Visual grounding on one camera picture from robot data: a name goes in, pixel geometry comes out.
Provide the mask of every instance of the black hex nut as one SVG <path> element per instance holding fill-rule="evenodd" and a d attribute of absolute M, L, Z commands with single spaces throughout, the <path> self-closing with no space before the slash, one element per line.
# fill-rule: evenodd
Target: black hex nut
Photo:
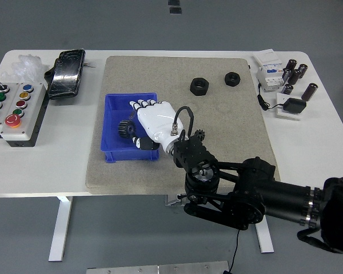
<path fill-rule="evenodd" d="M 190 91 L 195 96 L 206 95 L 208 90 L 209 82 L 204 78 L 194 78 L 190 84 Z"/>
<path fill-rule="evenodd" d="M 230 87 L 235 87 L 240 83 L 240 75 L 236 72 L 229 72 L 225 75 L 225 83 Z"/>

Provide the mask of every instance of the yellow button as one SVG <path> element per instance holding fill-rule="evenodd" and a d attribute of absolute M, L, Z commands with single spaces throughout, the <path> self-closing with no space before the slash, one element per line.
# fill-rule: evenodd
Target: yellow button
<path fill-rule="evenodd" d="M 27 101 L 27 100 L 29 100 L 30 95 L 29 95 L 28 92 L 22 92 L 22 93 L 19 94 L 19 97 L 20 97 L 21 99 Z"/>

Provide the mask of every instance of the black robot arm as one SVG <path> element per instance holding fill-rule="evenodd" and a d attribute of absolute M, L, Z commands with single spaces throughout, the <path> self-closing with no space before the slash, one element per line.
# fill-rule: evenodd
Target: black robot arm
<path fill-rule="evenodd" d="M 184 210 L 189 215 L 245 230 L 266 214 L 307 225 L 297 235 L 300 240 L 343 253 L 343 178 L 328 179 L 322 190 L 277 182 L 275 166 L 259 157 L 243 163 L 219 162 L 197 135 L 187 139 L 185 132 L 174 144 L 173 160 L 186 171 L 190 202 Z M 218 194 L 220 179 L 235 183 L 234 190 Z M 309 236 L 319 230 L 324 242 Z"/>

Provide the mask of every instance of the black gear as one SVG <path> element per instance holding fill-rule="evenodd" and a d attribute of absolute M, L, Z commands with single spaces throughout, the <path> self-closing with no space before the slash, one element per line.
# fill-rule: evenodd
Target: black gear
<path fill-rule="evenodd" d="M 118 124 L 118 134 L 122 138 L 131 139 L 135 136 L 136 125 L 130 120 L 122 120 Z"/>
<path fill-rule="evenodd" d="M 203 130 L 196 130 L 194 134 L 199 138 L 200 141 L 205 139 L 205 132 Z"/>

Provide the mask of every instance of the gray felt mat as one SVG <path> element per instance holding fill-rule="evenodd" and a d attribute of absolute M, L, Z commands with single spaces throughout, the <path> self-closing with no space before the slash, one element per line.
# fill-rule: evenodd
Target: gray felt mat
<path fill-rule="evenodd" d="M 241 82 L 229 87 L 225 74 L 239 73 Z M 189 91 L 193 78 L 209 83 L 205 96 Z M 206 148 L 221 162 L 242 162 L 259 156 L 270 164 L 276 160 L 257 103 L 256 93 L 244 59 L 109 57 L 106 62 L 101 97 L 86 173 L 90 193 L 101 195 L 184 193 L 185 172 L 160 150 L 159 160 L 106 163 L 100 150 L 104 98 L 110 93 L 156 92 L 158 100 L 175 110 L 189 106 L 194 112 L 193 132 L 203 129 Z M 181 112 L 188 129 L 188 115 Z M 220 181 L 219 192 L 231 191 L 233 183 Z"/>

